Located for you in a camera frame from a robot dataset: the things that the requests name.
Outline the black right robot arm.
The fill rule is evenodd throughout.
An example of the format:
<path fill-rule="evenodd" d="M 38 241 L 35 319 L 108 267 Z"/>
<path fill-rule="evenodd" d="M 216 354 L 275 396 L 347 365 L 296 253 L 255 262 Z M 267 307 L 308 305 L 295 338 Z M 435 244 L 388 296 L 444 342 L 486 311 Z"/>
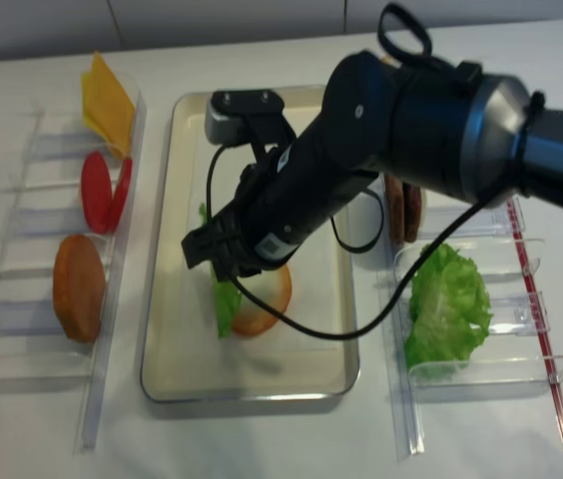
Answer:
<path fill-rule="evenodd" d="M 281 267 L 382 174 L 470 204 L 519 193 L 563 208 L 563 111 L 475 63 L 350 55 L 300 134 L 271 90 L 217 91 L 208 106 L 208 140 L 256 155 L 182 242 L 187 266 L 210 261 L 219 279 Z"/>

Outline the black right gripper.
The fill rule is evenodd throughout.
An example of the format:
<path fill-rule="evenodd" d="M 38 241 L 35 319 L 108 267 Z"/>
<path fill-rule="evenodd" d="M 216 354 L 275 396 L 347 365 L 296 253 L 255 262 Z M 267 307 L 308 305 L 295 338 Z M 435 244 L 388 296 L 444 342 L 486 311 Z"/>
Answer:
<path fill-rule="evenodd" d="M 369 166 L 375 146 L 312 122 L 275 161 L 256 167 L 204 226 L 185 236 L 187 267 L 209 261 L 221 281 L 280 268 L 376 179 Z"/>

